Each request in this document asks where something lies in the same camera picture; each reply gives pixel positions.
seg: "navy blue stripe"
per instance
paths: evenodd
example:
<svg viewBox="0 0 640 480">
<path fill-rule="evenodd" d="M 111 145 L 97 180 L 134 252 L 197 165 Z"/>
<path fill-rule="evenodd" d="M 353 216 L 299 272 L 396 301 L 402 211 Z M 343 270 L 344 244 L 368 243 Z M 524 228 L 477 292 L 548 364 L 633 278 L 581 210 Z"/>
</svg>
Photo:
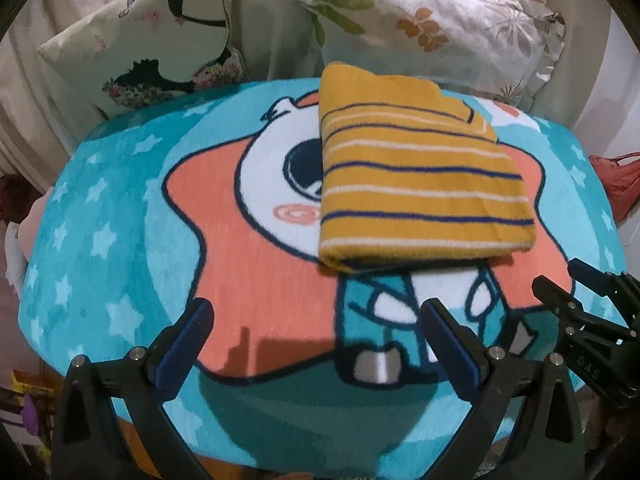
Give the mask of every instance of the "navy blue stripe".
<svg viewBox="0 0 640 480">
<path fill-rule="evenodd" d="M 391 130 L 401 130 L 402 132 L 417 132 L 420 134 L 442 134 L 451 137 L 466 137 L 467 139 L 482 140 L 482 142 L 490 142 L 491 144 L 496 144 L 496 142 L 491 139 L 485 139 L 484 137 L 479 137 L 471 134 L 450 132 L 449 130 L 434 130 L 433 128 L 413 128 L 411 126 L 400 126 L 399 124 L 391 123 L 357 123 L 348 124 L 347 126 L 336 128 L 329 135 L 327 135 L 325 139 L 322 140 L 322 146 L 324 146 L 327 141 L 331 139 L 331 137 L 333 137 L 335 134 L 339 134 L 340 132 L 345 132 L 347 130 L 355 130 L 356 128 L 389 128 Z"/>
<path fill-rule="evenodd" d="M 501 171 L 487 171 L 480 168 L 470 168 L 468 166 L 392 166 L 391 164 L 382 164 L 380 162 L 371 162 L 369 160 L 348 160 L 347 162 L 339 162 L 326 169 L 324 176 L 335 170 L 342 168 L 374 168 L 375 170 L 393 171 L 395 173 L 471 173 L 490 177 L 507 178 L 509 180 L 522 180 L 517 173 L 503 173 Z"/>
<path fill-rule="evenodd" d="M 386 108 L 397 108 L 399 110 L 413 110 L 414 112 L 427 112 L 427 113 L 430 113 L 430 114 L 441 115 L 443 117 L 449 117 L 451 119 L 455 119 L 455 120 L 461 121 L 463 123 L 467 122 L 467 119 L 465 119 L 465 118 L 458 117 L 457 115 L 454 115 L 454 114 L 449 114 L 448 112 L 443 112 L 442 110 L 434 110 L 432 108 L 420 108 L 418 106 L 395 105 L 395 104 L 391 104 L 391 103 L 370 102 L 370 103 L 351 103 L 351 104 L 348 104 L 346 106 L 341 106 L 340 108 L 334 108 L 333 110 L 329 110 L 320 119 L 320 127 L 322 128 L 322 123 L 324 123 L 324 120 L 329 115 L 335 114 L 336 112 L 342 112 L 344 110 L 349 110 L 350 108 L 357 108 L 359 106 L 381 106 L 381 107 L 386 107 Z"/>
<path fill-rule="evenodd" d="M 388 211 L 357 211 L 344 209 L 332 211 L 324 215 L 321 224 L 337 218 L 380 218 L 389 220 L 421 220 L 425 222 L 444 222 L 447 224 L 504 224 L 504 225 L 533 225 L 533 219 L 501 218 L 499 216 L 440 216 L 423 215 L 420 213 L 402 213 Z"/>
</svg>

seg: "red bag handle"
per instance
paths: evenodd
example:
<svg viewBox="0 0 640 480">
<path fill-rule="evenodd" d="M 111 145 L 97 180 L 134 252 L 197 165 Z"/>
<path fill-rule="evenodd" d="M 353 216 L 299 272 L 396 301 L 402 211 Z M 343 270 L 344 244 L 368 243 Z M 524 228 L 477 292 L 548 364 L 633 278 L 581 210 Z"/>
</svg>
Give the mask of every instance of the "red bag handle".
<svg viewBox="0 0 640 480">
<path fill-rule="evenodd" d="M 620 162 L 620 160 L 625 160 L 626 158 L 631 158 L 632 156 L 640 156 L 640 152 L 627 153 L 626 155 L 620 155 L 615 158 L 610 158 L 609 160 L 613 162 Z"/>
</svg>

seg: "bolt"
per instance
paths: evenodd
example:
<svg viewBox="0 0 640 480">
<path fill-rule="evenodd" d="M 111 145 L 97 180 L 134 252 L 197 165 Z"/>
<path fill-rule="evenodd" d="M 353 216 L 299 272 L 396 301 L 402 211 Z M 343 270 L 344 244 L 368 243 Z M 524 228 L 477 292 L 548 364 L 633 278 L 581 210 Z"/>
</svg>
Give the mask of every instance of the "bolt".
<svg viewBox="0 0 640 480">
<path fill-rule="evenodd" d="M 495 360 L 499 361 L 504 359 L 504 350 L 499 346 L 492 346 L 489 348 L 489 355 L 493 357 Z"/>
<path fill-rule="evenodd" d="M 143 346 L 136 346 L 129 350 L 129 358 L 134 361 L 140 361 L 145 356 L 146 349 Z"/>
<path fill-rule="evenodd" d="M 549 354 L 549 360 L 556 366 L 560 366 L 562 363 L 564 363 L 564 359 L 562 358 L 562 356 L 556 352 Z"/>
<path fill-rule="evenodd" d="M 73 366 L 73 368 L 79 368 L 84 364 L 85 361 L 86 358 L 83 355 L 77 355 L 76 357 L 71 359 L 71 365 Z"/>
</svg>

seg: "towel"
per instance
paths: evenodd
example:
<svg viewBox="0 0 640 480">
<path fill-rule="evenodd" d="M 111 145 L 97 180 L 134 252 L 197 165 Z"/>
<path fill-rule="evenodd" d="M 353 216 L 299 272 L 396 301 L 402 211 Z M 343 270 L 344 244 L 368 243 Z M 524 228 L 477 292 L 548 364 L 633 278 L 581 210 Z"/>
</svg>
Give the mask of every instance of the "towel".
<svg viewBox="0 0 640 480">
<path fill-rule="evenodd" d="M 532 208 L 492 127 L 428 80 L 330 64 L 319 257 L 345 272 L 528 251 Z"/>
</svg>

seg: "teal blanket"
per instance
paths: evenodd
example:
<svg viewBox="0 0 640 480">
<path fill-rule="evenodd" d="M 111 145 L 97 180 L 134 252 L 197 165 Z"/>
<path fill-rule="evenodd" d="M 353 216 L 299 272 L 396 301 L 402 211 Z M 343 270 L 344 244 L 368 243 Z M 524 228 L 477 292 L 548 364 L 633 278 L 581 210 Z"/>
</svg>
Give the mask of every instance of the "teal blanket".
<svg viewBox="0 0 640 480">
<path fill-rule="evenodd" d="M 47 203 L 19 323 L 64 373 L 76 354 L 110 360 L 148 345 L 190 297 L 208 297 L 216 325 L 165 405 L 194 451 L 323 477 L 416 478 L 470 407 L 420 335 L 421 302 L 437 296 L 486 345 L 542 358 L 557 323 L 530 279 L 545 273 L 620 322 L 571 282 L 566 261 L 621 272 L 622 247 L 568 130 L 449 93 L 519 154 L 540 243 L 513 261 L 355 277 L 320 269 L 318 84 L 204 92 L 94 129 Z"/>
</svg>

